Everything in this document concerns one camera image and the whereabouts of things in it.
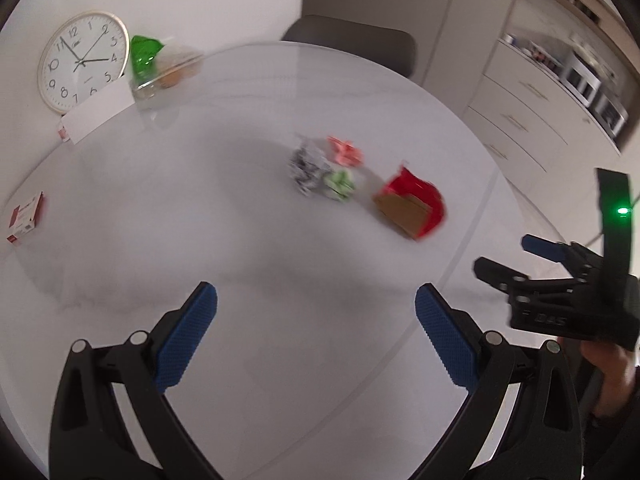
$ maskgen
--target black sleeve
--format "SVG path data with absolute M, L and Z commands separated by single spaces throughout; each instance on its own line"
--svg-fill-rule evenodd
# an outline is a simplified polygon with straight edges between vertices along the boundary
M 629 402 L 612 417 L 591 416 L 584 430 L 584 470 L 588 472 L 609 449 L 640 397 L 640 367 L 636 368 L 636 387 Z

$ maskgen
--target marble tabletop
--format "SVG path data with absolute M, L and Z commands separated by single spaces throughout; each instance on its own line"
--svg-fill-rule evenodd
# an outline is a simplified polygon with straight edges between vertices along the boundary
M 351 202 L 296 190 L 286 167 L 298 136 L 362 149 Z M 446 221 L 420 242 L 370 200 L 402 161 L 446 201 Z M 355 56 L 294 43 L 215 54 L 199 76 L 58 147 L 2 224 L 41 190 L 38 227 L 0 242 L 0 408 L 44 470 L 71 343 L 149 330 L 201 280 L 217 288 L 218 314 L 166 396 L 228 480 L 411 475 L 466 394 L 415 319 L 425 282 L 483 330 L 544 340 L 508 328 L 504 297 L 471 271 L 481 255 L 532 264 L 491 156 L 436 98 Z

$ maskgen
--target red bag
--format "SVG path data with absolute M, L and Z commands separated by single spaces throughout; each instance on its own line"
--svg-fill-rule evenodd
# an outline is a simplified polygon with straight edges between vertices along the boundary
M 420 180 L 404 166 L 373 201 L 385 216 L 415 240 L 433 231 L 446 216 L 444 200 L 436 187 Z

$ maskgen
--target backsplash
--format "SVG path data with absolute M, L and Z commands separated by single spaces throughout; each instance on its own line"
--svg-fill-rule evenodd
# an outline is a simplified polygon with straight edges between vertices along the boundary
M 611 49 L 583 22 L 555 0 L 516 0 L 506 32 L 516 38 L 526 38 L 560 61 L 571 52 L 571 36 L 577 34 L 589 43 L 618 77 L 617 93 L 629 108 L 636 98 L 638 84 Z

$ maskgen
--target white card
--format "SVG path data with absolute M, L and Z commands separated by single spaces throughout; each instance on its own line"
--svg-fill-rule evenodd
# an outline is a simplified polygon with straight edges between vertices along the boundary
M 77 144 L 134 102 L 129 81 L 120 77 L 72 108 L 62 117 L 62 125 L 71 142 Z

